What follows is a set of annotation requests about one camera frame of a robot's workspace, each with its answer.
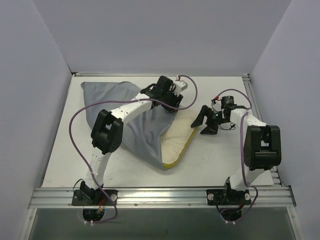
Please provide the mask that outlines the grey pillowcase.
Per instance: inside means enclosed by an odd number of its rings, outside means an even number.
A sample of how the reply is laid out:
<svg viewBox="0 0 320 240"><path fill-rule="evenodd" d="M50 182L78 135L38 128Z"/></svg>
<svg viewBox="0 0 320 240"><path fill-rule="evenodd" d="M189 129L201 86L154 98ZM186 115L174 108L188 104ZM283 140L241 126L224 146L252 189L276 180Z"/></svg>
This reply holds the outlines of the grey pillowcase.
<svg viewBox="0 0 320 240"><path fill-rule="evenodd" d="M130 101L141 89L129 81L87 82L80 84L83 90L84 105L104 101ZM161 136L172 125L176 113L156 106L143 112L123 127L121 146L133 155L157 169L164 170Z"/></svg>

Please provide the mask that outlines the cream pillow yellow edge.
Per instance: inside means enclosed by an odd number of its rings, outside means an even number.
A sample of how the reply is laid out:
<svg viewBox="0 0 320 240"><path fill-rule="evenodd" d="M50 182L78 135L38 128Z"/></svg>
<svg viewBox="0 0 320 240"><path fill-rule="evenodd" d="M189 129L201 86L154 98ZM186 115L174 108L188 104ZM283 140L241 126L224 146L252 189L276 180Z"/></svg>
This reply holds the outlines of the cream pillow yellow edge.
<svg viewBox="0 0 320 240"><path fill-rule="evenodd" d="M192 128L191 124L196 117L196 112L190 108L178 111L171 126L161 135L161 161L166 170L181 160L193 140L197 127Z"/></svg>

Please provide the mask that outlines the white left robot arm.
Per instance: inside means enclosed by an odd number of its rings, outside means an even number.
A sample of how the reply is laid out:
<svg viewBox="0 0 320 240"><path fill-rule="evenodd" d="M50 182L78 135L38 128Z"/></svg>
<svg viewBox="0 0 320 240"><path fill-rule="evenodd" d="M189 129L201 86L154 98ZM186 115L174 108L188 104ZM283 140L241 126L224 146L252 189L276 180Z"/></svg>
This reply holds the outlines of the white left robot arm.
<svg viewBox="0 0 320 240"><path fill-rule="evenodd" d="M88 173L79 188L88 205L97 205L104 196L104 174L111 154L123 141L125 125L157 106L170 113L177 112L183 99L182 91L187 87L187 83L180 79L173 81L162 75L156 83L141 89L131 100L115 100L114 103L118 104L116 108L102 109L97 114L90 134L91 159L85 161Z"/></svg>

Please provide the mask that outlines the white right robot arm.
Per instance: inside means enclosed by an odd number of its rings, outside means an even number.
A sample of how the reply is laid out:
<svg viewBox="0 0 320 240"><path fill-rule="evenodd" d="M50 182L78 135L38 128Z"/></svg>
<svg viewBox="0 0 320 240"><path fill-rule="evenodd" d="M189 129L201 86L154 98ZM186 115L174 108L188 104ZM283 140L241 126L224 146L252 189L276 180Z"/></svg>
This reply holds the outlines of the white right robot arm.
<svg viewBox="0 0 320 240"><path fill-rule="evenodd" d="M240 131L240 168L226 179L221 195L214 198L228 205L238 200L249 201L248 188L252 183L281 163L280 128L257 119L248 107L235 104L233 96L216 96L211 104L219 104L220 110L203 105L191 128L205 124L200 133L216 135L220 125L230 123Z"/></svg>

